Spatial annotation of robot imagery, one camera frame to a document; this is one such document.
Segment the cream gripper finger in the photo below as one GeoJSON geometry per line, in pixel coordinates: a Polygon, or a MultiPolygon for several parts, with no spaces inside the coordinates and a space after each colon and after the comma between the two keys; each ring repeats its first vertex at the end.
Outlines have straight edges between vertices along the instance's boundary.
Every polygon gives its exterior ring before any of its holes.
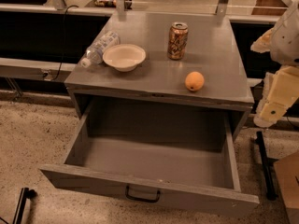
{"type": "Polygon", "coordinates": [[[256,126],[260,128],[269,128],[273,125],[273,122],[267,121],[261,117],[262,110],[264,108],[264,105],[266,103],[266,99],[268,96],[268,93],[270,92],[270,88],[273,83],[273,74],[272,73],[266,73],[265,78],[263,80],[263,93],[262,93],[262,99],[259,101],[257,107],[256,107],[256,114],[253,118],[253,122],[256,126]]]}

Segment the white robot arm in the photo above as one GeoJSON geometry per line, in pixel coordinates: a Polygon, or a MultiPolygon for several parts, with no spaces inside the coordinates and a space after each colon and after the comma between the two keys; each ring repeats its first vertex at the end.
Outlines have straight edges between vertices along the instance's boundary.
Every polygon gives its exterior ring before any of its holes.
{"type": "Polygon", "coordinates": [[[258,103],[254,124],[268,128],[278,122],[299,98],[299,4],[293,2],[275,26],[256,41],[250,49],[270,52],[272,61],[279,63],[275,74],[266,73],[263,98],[258,103]]]}

